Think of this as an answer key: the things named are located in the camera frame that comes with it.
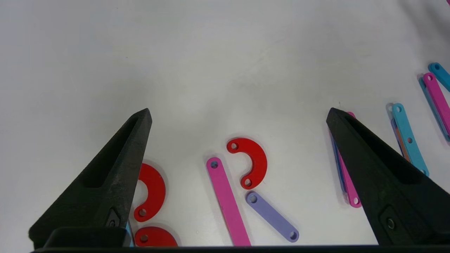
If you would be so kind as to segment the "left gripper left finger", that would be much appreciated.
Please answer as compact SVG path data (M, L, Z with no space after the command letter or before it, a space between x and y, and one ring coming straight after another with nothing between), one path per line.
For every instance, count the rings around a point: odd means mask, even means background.
M59 228L124 228L152 125L148 108L134 113L30 227L34 243Z

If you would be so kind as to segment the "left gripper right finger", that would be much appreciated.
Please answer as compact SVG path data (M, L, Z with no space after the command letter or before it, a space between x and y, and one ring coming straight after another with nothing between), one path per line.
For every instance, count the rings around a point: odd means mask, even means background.
M448 245L450 196L349 113L331 108L331 135L380 245Z

